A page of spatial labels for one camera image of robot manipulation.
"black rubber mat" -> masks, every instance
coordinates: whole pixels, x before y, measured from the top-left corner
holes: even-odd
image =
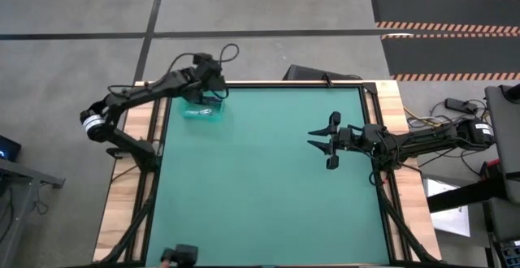
[[[381,41],[395,80],[520,80],[516,33],[385,35]]]
[[[520,0],[372,0],[380,28],[518,32]]]

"gray floor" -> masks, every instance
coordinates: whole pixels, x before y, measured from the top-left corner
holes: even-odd
[[[0,34],[143,32],[152,1],[0,0]],[[372,17],[370,0],[162,0],[156,31],[374,28]],[[179,53],[217,54],[228,42],[240,46],[239,58],[224,67],[229,80],[279,80],[293,63],[365,79],[388,78],[378,37],[294,37],[155,40],[144,79],[157,79]],[[79,113],[103,98],[107,85],[132,82],[141,44],[0,42],[0,132],[22,143],[24,165],[67,178],[63,190],[42,190],[50,212],[32,216],[16,266],[70,266],[92,258],[114,162],[104,153],[107,145],[88,140]],[[400,89],[404,104],[426,115],[446,97],[482,99],[489,84],[513,82],[403,82]],[[478,168],[495,157],[490,149],[468,162]],[[424,172],[476,179],[456,158],[439,159]],[[448,262],[485,266],[481,248],[439,238]]]

